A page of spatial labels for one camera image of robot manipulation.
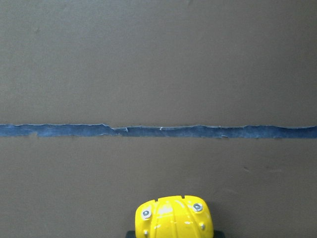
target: blue tape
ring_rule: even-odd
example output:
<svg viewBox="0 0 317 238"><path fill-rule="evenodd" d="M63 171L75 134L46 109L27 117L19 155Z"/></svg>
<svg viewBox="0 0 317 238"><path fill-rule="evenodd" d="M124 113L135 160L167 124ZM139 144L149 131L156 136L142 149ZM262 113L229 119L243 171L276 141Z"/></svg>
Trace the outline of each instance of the blue tape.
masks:
<svg viewBox="0 0 317 238"><path fill-rule="evenodd" d="M278 127L272 125L222 126L129 126L112 128L106 124L0 124L0 136L151 136L209 138L317 138L317 126Z"/></svg>

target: gray surface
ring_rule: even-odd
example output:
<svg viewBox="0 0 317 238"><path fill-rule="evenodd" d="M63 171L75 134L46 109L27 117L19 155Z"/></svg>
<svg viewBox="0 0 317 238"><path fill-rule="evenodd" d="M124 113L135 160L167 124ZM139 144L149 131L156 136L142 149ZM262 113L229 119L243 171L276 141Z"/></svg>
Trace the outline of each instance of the gray surface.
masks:
<svg viewBox="0 0 317 238"><path fill-rule="evenodd" d="M316 125L316 1L0 0L0 123ZM122 238L193 194L228 238L315 238L316 140L0 138L1 238Z"/></svg>
<svg viewBox="0 0 317 238"><path fill-rule="evenodd" d="M228 238L315 238L317 141L0 138L8 238L123 238L147 200L194 194Z"/></svg>
<svg viewBox="0 0 317 238"><path fill-rule="evenodd" d="M316 1L0 4L2 123L316 124Z"/></svg>

